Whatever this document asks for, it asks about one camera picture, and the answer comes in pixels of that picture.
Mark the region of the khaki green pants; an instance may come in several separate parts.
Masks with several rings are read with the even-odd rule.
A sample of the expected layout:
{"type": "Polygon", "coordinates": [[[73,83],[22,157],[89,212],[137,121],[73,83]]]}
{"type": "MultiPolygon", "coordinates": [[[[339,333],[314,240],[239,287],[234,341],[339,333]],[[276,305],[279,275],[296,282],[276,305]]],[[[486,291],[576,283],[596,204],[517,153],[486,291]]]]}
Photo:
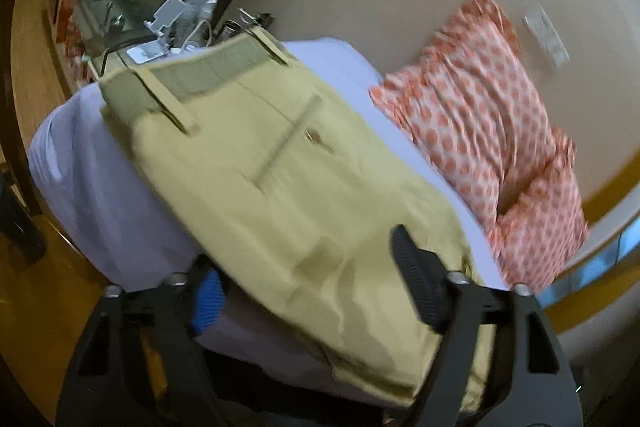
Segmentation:
{"type": "Polygon", "coordinates": [[[216,265],[338,381],[413,403],[439,339],[416,316],[390,232],[403,225],[476,279],[446,196],[260,28],[100,88],[114,137],[216,265]]]}

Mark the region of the white phone stand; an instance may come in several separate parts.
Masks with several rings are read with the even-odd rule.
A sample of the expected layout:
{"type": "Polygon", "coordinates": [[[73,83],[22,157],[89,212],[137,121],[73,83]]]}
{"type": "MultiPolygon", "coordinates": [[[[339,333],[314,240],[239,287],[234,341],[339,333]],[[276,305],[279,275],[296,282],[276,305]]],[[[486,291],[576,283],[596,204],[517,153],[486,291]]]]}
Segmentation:
{"type": "Polygon", "coordinates": [[[182,0],[165,0],[155,11],[153,19],[144,22],[145,27],[152,32],[155,39],[128,49],[126,53],[130,60],[136,65],[143,65],[167,55],[169,52],[167,41],[171,26],[185,9],[186,2],[182,0]]]}

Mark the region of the small orange polka-dot pillow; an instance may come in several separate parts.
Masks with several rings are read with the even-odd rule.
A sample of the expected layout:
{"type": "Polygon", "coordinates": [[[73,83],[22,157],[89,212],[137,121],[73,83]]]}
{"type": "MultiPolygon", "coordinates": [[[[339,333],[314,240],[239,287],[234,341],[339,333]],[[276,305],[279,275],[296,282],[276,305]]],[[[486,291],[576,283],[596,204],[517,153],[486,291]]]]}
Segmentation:
{"type": "Polygon", "coordinates": [[[559,128],[552,135],[555,155],[488,232],[504,285],[523,283],[536,294],[551,285],[589,235],[574,171],[575,143],[559,128]]]}

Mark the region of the large orange polka-dot pillow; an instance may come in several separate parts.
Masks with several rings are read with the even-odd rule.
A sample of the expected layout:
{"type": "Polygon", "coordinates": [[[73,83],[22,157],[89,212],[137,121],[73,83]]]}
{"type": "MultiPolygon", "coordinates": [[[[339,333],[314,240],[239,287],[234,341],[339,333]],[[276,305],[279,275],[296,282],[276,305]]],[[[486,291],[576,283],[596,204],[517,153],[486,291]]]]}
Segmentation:
{"type": "Polygon", "coordinates": [[[410,65],[369,90],[484,230],[555,155],[547,109],[495,0],[468,0],[410,65]]]}

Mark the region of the white wall switch plate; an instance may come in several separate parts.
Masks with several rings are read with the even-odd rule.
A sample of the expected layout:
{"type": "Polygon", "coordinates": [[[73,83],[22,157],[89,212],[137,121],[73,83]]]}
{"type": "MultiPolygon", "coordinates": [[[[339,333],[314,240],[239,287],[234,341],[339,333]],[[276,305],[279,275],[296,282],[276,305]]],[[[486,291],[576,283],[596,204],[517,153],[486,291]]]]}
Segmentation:
{"type": "Polygon", "coordinates": [[[564,42],[541,5],[532,6],[524,14],[523,22],[555,68],[570,61],[570,54],[564,42]]]}

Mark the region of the white bed mattress sheet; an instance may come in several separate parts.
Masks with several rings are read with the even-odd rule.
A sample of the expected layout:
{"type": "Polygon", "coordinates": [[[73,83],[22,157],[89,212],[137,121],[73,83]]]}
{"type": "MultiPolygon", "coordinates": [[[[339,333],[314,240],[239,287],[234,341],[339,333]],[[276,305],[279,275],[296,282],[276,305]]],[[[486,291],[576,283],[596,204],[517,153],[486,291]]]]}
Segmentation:
{"type": "MultiPolygon", "coordinates": [[[[483,229],[461,197],[377,110],[369,87],[382,76],[345,41],[289,41],[286,48],[344,95],[368,125],[407,165],[449,200],[471,245],[485,285],[503,288],[483,229]]],[[[36,132],[28,152],[41,195],[93,266],[126,291],[150,288],[188,269],[198,246],[140,178],[103,119],[100,88],[91,83],[58,106],[36,132]]],[[[336,381],[305,343],[236,286],[214,324],[196,338],[208,352],[244,361],[288,385],[364,400],[363,392],[336,381]]]]}

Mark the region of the glass bedside table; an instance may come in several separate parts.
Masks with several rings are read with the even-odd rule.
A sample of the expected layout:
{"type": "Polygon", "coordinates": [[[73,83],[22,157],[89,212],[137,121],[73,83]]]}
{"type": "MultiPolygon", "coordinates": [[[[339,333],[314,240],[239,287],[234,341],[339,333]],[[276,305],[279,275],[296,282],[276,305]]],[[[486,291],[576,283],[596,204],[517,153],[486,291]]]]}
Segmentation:
{"type": "MultiPolygon", "coordinates": [[[[84,47],[93,78],[119,67],[135,65],[126,51],[155,39],[145,27],[165,0],[63,0],[72,5],[72,22],[84,47]]],[[[208,46],[214,40],[213,16],[218,0],[182,0],[186,9],[171,26],[170,54],[208,46]]]]}

